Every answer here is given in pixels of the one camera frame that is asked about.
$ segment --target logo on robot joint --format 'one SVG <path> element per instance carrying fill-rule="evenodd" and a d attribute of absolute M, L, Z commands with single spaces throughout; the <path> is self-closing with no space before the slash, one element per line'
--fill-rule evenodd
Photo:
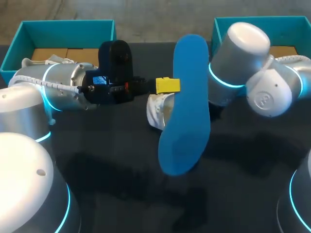
<path fill-rule="evenodd" d="M 258 92 L 255 97 L 255 104 L 262 110 L 268 110 L 273 107 L 273 97 L 268 92 Z"/>

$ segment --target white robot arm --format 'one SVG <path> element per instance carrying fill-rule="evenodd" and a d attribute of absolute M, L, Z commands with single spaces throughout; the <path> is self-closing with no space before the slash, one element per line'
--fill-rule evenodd
<path fill-rule="evenodd" d="M 250 107 L 258 114 L 276 117 L 297 99 L 311 95 L 311 60 L 305 56 L 274 58 L 270 40 L 256 26 L 232 24 L 210 62 L 208 100 L 226 107 L 245 91 Z"/>
<path fill-rule="evenodd" d="M 276 117 L 298 99 L 307 98 L 311 60 L 305 56 L 274 59 L 246 83 L 247 101 L 258 114 Z"/>

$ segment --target blue glowing ring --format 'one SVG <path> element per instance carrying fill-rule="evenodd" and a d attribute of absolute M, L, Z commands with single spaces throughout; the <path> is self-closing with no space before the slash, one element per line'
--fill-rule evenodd
<path fill-rule="evenodd" d="M 49 72 L 50 69 L 51 69 L 53 66 L 55 66 L 55 65 L 58 65 L 58 64 L 51 65 L 51 66 L 45 71 L 45 73 L 44 73 L 44 75 L 43 75 L 43 78 L 42 78 L 42 81 L 45 81 L 48 72 Z M 55 109 L 55 110 L 57 110 L 57 111 L 59 111 L 59 112 L 62 112 L 62 110 L 59 110 L 59 109 L 55 108 L 55 107 L 49 102 L 48 97 L 47 97 L 47 94 L 45 93 L 45 87 L 44 87 L 44 86 L 42 87 L 42 92 L 43 92 L 43 97 L 44 97 L 46 103 L 47 103 L 51 108 L 53 108 L 53 109 Z"/>
<path fill-rule="evenodd" d="M 244 85 L 231 85 L 231 84 L 225 83 L 224 81 L 222 81 L 219 78 L 217 78 L 216 75 L 213 73 L 212 69 L 210 68 L 210 63 L 208 65 L 208 69 L 209 69 L 210 74 L 213 76 L 213 78 L 216 81 L 218 81 L 219 83 L 221 83 L 222 85 L 227 86 L 227 87 L 231 87 L 231 88 L 241 88 L 241 87 L 244 87 Z"/>
<path fill-rule="evenodd" d="M 294 205 L 294 202 L 293 202 L 293 198 L 292 198 L 292 181 L 293 181 L 293 178 L 294 178 L 294 175 L 295 175 L 296 171 L 294 172 L 292 178 L 291 178 L 291 182 L 290 182 L 290 199 L 291 199 L 291 203 L 292 203 L 292 207 L 297 215 L 297 217 L 299 218 L 299 220 L 301 221 L 301 223 L 309 230 L 309 232 L 311 232 L 311 229 L 310 227 L 308 227 L 308 225 L 305 223 L 304 220 L 302 220 L 301 216 L 299 215 L 298 211 L 296 210 L 296 207 Z"/>
<path fill-rule="evenodd" d="M 297 72 L 297 70 L 295 70 L 295 69 L 293 69 L 293 68 L 291 68 L 291 67 L 288 67 L 288 66 L 286 66 L 288 69 L 290 69 L 291 71 L 293 71 L 297 76 L 298 76 L 298 78 L 299 78 L 299 81 L 300 81 L 300 93 L 299 93 L 299 96 L 298 96 L 298 98 L 301 96 L 301 94 L 302 94 L 302 91 L 303 91 L 303 82 L 302 82 L 302 78 L 301 78 L 301 76 L 300 76 L 300 74 L 298 74 L 298 72 Z"/>
<path fill-rule="evenodd" d="M 61 222 L 61 224 L 59 225 L 59 227 L 57 228 L 57 230 L 55 231 L 55 233 L 59 233 L 60 230 L 62 229 L 65 221 L 66 221 L 66 218 L 68 216 L 68 213 L 69 213 L 69 208 L 70 208 L 70 190 L 69 190 L 69 187 L 68 187 L 68 184 L 67 185 L 67 190 L 68 190 L 68 206 L 67 206 L 67 210 L 66 210 L 66 213 L 65 213 L 65 216 L 63 218 L 63 221 Z"/>
<path fill-rule="evenodd" d="M 45 140 L 45 139 L 47 139 L 48 137 L 50 137 L 50 135 L 51 135 L 51 132 L 49 132 L 47 135 L 45 135 L 45 136 L 43 136 L 43 137 L 37 139 L 36 142 L 42 142 L 43 140 Z"/>

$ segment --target white cable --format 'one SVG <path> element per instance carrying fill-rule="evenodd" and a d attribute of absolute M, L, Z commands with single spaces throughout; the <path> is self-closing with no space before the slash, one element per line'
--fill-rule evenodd
<path fill-rule="evenodd" d="M 76 94 L 80 93 L 80 90 L 78 89 L 78 86 L 67 86 L 67 85 L 62 85 L 62 84 L 58 84 L 58 83 L 51 83 L 51 82 L 42 81 L 40 79 L 35 79 L 35 78 L 29 77 L 29 76 L 25 76 L 25 75 L 16 75 L 16 76 L 14 76 L 10 80 L 9 86 L 14 85 L 18 81 L 34 83 L 34 84 L 37 84 L 37 85 L 40 85 L 40 86 L 46 86 L 46 87 L 54 88 L 54 89 L 57 89 L 57 90 L 69 91 L 69 92 L 73 92 L 73 93 L 76 93 Z"/>
<path fill-rule="evenodd" d="M 276 58 L 276 60 L 281 63 L 293 63 L 299 61 L 310 61 L 310 58 L 302 55 L 292 55 L 292 56 L 278 57 Z"/>

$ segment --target screw hole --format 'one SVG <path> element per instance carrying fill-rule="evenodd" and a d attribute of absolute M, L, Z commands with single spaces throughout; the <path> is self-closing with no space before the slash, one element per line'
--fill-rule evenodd
<path fill-rule="evenodd" d="M 42 169 L 38 169 L 38 170 L 37 170 L 37 174 L 38 174 L 39 176 L 46 176 L 45 171 L 42 170 Z"/>

